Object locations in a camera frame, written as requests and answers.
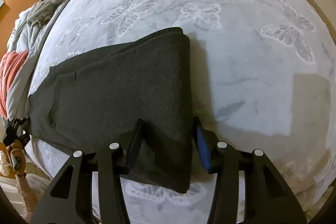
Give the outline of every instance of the black metal bracket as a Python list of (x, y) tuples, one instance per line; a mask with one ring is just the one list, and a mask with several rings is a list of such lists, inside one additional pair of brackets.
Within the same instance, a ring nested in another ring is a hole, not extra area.
[(63, 165), (37, 204), (31, 224), (93, 223), (92, 172), (98, 171), (102, 223), (130, 224), (124, 203), (120, 174), (133, 167), (144, 136), (144, 121), (124, 133), (116, 143), (84, 155), (76, 151)]
[(205, 130), (196, 117), (194, 139), (208, 173), (218, 173), (208, 224), (235, 224), (239, 171), (245, 172), (245, 220), (242, 224), (306, 224), (300, 204), (265, 153), (235, 150)]
[(22, 136), (17, 135), (17, 130), (19, 126), (23, 125), (25, 122), (29, 120), (26, 118), (23, 119), (13, 119), (12, 121), (8, 122), (8, 125), (6, 127), (6, 135), (4, 136), (2, 142), (4, 143), (5, 146), (11, 145), (14, 140), (18, 139), (21, 144), (22, 148), (24, 148), (27, 143), (30, 141), (30, 135), (29, 134), (23, 134)]
[[(98, 171), (102, 224), (130, 224), (120, 183), (138, 156), (145, 134), (138, 120), (117, 143), (90, 155), (76, 151), (51, 182), (33, 213), (31, 224), (93, 223), (92, 172)], [(204, 168), (217, 173), (208, 224), (235, 224), (238, 209), (239, 170), (245, 172), (246, 206), (243, 224), (303, 224), (305, 215), (294, 194), (263, 153), (235, 150), (220, 142), (194, 119), (194, 139)]]

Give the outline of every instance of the folded gray cloth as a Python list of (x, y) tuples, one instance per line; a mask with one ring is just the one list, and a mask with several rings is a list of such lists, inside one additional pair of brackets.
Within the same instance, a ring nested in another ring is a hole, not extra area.
[(189, 38), (180, 28), (98, 48), (50, 68), (29, 97), (31, 134), (68, 154), (97, 152), (147, 128), (129, 179), (185, 193), (190, 184)]
[(38, 24), (40, 27), (47, 24), (53, 17), (57, 6), (60, 5), (62, 1), (63, 0), (40, 0), (36, 2), (29, 12), (27, 24), (29, 26)]

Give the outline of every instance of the white bedspread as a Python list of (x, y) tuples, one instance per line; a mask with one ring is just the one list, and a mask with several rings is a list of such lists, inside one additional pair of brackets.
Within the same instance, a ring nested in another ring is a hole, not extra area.
[(27, 24), (29, 13), (32, 8), (20, 14), (17, 26), (14, 28), (8, 41), (8, 52), (22, 52), (28, 50), (28, 56), (17, 72), (7, 94), (6, 109), (9, 120), (23, 118), (27, 94), (30, 86), (30, 79), (35, 69), (40, 52), (43, 48), (50, 30), (55, 24), (58, 16), (70, 0), (62, 0), (50, 20), (45, 25)]
[[(236, 149), (262, 149), (306, 210), (336, 177), (336, 47), (306, 0), (71, 0), (45, 42), (29, 93), (50, 66), (171, 26), (191, 40), (194, 114)], [(38, 140), (27, 150), (51, 176), (67, 159)], [(193, 164), (185, 195), (122, 180), (132, 222), (206, 223), (214, 176)], [(238, 220), (242, 214), (240, 207)]]

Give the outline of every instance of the pink towel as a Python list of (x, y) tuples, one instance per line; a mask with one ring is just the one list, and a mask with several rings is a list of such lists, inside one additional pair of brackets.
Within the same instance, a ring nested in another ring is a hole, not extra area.
[(7, 93), (14, 78), (25, 62), (29, 51), (7, 52), (0, 63), (0, 114), (7, 119)]

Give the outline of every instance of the metal bolt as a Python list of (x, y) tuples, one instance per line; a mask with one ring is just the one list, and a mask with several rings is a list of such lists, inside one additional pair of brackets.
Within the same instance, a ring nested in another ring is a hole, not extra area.
[(111, 143), (110, 144), (110, 149), (114, 150), (114, 149), (118, 149), (119, 148), (119, 144), (118, 143)]
[(226, 147), (227, 147), (227, 143), (226, 143), (226, 142), (218, 142), (218, 143), (217, 143), (217, 146), (218, 146), (219, 148), (226, 148)]
[(264, 152), (260, 149), (254, 150), (254, 153), (255, 153), (256, 156), (262, 156), (264, 154)]
[(79, 150), (73, 152), (73, 156), (74, 156), (75, 158), (80, 157), (82, 154), (83, 154), (82, 151), (79, 151)]

